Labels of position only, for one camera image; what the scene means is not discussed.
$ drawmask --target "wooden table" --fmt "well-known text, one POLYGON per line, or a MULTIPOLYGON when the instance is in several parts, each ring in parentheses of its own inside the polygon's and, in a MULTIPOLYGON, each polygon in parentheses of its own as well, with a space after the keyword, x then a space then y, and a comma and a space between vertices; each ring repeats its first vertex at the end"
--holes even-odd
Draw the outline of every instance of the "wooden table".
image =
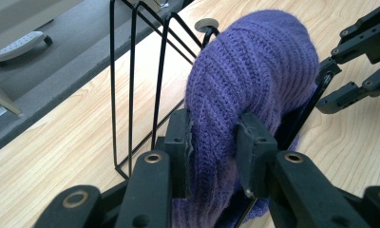
MULTIPOLYGON (((380 0, 221 0, 219 4, 198 0, 180 16, 190 27, 201 18, 213 17, 224 30, 254 10, 286 10, 306 25, 324 59, 337 45, 341 29, 378 6, 380 0)), ((181 29, 174 30, 186 37, 181 29)), ((137 45, 135 142, 150 130, 159 46, 155 34, 137 45)), ((128 57, 127 53, 116 62, 119 160, 127 150, 128 57)), ((379 67, 365 57, 345 64, 328 93, 349 81, 361 84, 379 67)), ((162 113, 182 98, 190 68, 168 50, 162 113)), ((380 97, 334 115, 315 110, 301 131, 297 150, 312 158, 334 185, 362 196, 366 186, 380 184, 380 97)), ((30 227, 48 203, 70 186, 92 184, 104 191, 122 180, 113 167, 107 68, 0 151, 0 227, 30 227)), ((245 227, 259 225, 272 223, 266 216, 245 227)))

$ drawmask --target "gray surface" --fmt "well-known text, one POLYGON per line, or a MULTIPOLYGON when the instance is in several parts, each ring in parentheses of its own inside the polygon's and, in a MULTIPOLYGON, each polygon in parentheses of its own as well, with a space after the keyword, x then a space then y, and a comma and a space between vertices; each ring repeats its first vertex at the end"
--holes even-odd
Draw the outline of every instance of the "gray surface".
MULTIPOLYGON (((181 2, 169 1, 159 15, 179 11, 181 2)), ((129 50, 130 18, 131 10, 116 1, 117 57, 129 50)), ((138 22, 141 40, 151 28, 138 22)), ((109 65, 109 1, 85 0, 39 30, 53 39, 52 46, 43 43, 0 67, 0 86, 23 111, 0 117, 0 148, 109 65)))
POLYGON ((41 27, 83 0, 0 0, 0 48, 41 27))

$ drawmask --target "ribbed knit fabric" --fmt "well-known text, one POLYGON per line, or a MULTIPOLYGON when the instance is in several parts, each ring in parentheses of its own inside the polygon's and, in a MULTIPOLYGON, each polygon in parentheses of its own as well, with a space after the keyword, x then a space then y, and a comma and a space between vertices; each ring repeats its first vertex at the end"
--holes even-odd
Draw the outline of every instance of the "ribbed knit fabric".
MULTIPOLYGON (((281 117, 308 100, 317 74, 318 57, 308 31, 280 10, 240 18, 200 53, 185 94, 193 122, 193 195, 174 200, 174 227, 215 226, 240 190, 235 162, 240 115, 255 113, 275 134, 281 117)), ((262 216, 267 204, 259 200, 249 219, 262 216)), ((219 226, 233 227, 236 219, 219 226)))

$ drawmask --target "black plastic bracket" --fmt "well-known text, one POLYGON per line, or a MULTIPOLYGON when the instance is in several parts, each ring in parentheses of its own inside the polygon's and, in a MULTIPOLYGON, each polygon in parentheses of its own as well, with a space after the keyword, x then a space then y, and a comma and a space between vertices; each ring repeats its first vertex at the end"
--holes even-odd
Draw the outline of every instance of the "black plastic bracket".
POLYGON ((327 58, 320 62, 320 71, 318 73, 318 76, 315 78, 315 83, 317 85, 320 85, 320 82, 323 81, 323 79, 327 75, 335 76, 336 74, 340 73, 341 69, 338 66, 338 64, 335 62, 332 58, 327 58))
POLYGON ((155 149, 169 155, 172 175, 172 198, 190 197, 190 156, 193 153, 191 144, 191 123, 187 109, 174 111, 164 137, 158 137, 155 149))
POLYGON ((365 190, 360 208, 367 222, 372 227, 380 228, 380 186, 371 186, 365 190))
POLYGON ((103 219, 101 193, 90 185, 77 185, 60 193, 34 224, 45 227, 99 227, 103 219))
POLYGON ((275 227, 369 227, 307 156, 281 151, 271 170, 275 227))
POLYGON ((350 82, 330 95, 322 98, 316 107, 325 114, 336 113, 356 102, 370 96, 380 95, 380 69, 366 79, 361 87, 350 82))
POLYGON ((276 139, 252 113, 243 114, 237 124, 237 171, 248 198, 268 198, 267 163, 278 151, 276 139))
POLYGON ((170 227, 171 200, 169 156, 146 152, 137 159, 115 227, 170 227))
POLYGON ((340 33, 341 41, 332 50, 338 64, 366 54, 372 64, 380 62, 380 7, 340 33))

